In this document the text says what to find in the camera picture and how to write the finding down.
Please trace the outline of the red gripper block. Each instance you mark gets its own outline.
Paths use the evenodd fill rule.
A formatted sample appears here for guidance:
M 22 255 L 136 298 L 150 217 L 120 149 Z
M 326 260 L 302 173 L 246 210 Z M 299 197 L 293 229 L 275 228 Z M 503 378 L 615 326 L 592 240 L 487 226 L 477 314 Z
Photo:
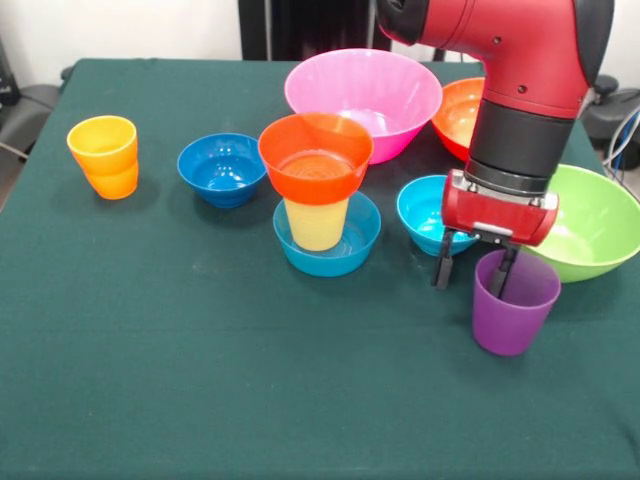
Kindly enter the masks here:
M 471 182 L 462 170 L 451 170 L 445 180 L 441 216 L 443 239 L 432 285 L 447 288 L 453 266 L 451 245 L 455 231 L 477 232 L 506 238 L 516 245 L 538 246 L 550 233 L 559 211 L 559 196 L 547 192 L 541 197 L 516 196 Z M 489 292 L 501 299 L 519 248 L 507 246 L 495 269 Z

